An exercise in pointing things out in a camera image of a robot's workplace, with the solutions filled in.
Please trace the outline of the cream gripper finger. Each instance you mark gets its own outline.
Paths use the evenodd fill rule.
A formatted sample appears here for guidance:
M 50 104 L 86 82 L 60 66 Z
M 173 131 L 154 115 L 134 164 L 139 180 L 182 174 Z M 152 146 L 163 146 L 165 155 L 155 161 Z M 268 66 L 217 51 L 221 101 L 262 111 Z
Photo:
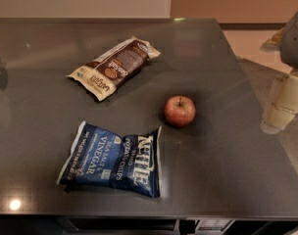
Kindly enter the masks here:
M 267 134 L 282 131 L 298 115 L 298 70 L 277 75 L 265 105 L 261 129 Z

